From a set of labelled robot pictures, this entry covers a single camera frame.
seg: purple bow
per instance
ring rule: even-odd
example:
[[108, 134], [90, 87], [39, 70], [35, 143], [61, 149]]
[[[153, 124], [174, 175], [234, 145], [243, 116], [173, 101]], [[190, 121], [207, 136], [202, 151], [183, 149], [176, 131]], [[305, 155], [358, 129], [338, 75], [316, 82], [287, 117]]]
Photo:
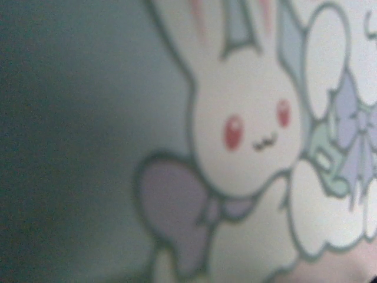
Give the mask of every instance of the purple bow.
[[253, 200], [220, 200], [195, 170], [174, 159], [153, 159], [138, 184], [143, 218], [173, 248], [177, 272], [189, 277], [204, 268], [213, 229], [221, 217], [239, 219]]
[[335, 110], [338, 119], [337, 143], [342, 150], [346, 150], [339, 176], [348, 182], [352, 194], [358, 178], [362, 193], [366, 193], [374, 175], [372, 153], [377, 149], [377, 107], [368, 112], [360, 107], [355, 83], [351, 75], [345, 72], [343, 84], [335, 98]]

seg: cartoon character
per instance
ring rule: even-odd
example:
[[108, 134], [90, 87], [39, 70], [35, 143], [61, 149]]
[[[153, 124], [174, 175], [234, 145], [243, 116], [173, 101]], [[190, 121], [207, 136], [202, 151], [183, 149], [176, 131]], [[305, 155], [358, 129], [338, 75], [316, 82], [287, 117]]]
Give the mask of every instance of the cartoon character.
[[[192, 91], [193, 156], [150, 156], [135, 186], [160, 243], [155, 281], [262, 282], [299, 255], [357, 243], [366, 207], [359, 172], [370, 174], [363, 165], [341, 178], [352, 151], [339, 142], [351, 127], [370, 136], [374, 124], [358, 112], [342, 11], [320, 6], [302, 25], [287, 0], [146, 4]], [[339, 40], [322, 37], [329, 21]], [[356, 102], [345, 107], [349, 97]]]

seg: bunny mouth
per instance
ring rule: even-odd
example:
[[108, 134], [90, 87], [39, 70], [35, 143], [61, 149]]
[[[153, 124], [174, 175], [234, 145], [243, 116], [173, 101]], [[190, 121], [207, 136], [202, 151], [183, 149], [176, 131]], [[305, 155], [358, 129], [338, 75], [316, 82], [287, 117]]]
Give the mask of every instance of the bunny mouth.
[[271, 134], [271, 137], [264, 137], [262, 138], [262, 141], [259, 143], [254, 142], [253, 147], [256, 152], [261, 152], [267, 147], [272, 147], [277, 141], [277, 134], [273, 132]]

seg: cartoon bunny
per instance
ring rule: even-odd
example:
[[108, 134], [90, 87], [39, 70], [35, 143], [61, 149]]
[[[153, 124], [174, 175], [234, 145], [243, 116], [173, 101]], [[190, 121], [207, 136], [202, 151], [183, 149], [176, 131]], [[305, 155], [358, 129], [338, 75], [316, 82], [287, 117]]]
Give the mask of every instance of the cartoon bunny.
[[[327, 168], [316, 143], [332, 149], [331, 113], [354, 93], [343, 13], [314, 9], [304, 28], [285, 0], [146, 3], [192, 91], [193, 157], [157, 153], [138, 173], [141, 213], [161, 247], [154, 279], [262, 282], [299, 254], [355, 244], [362, 194], [329, 193], [346, 186], [344, 158], [336, 148], [340, 161]], [[321, 37], [328, 21], [343, 40]]]

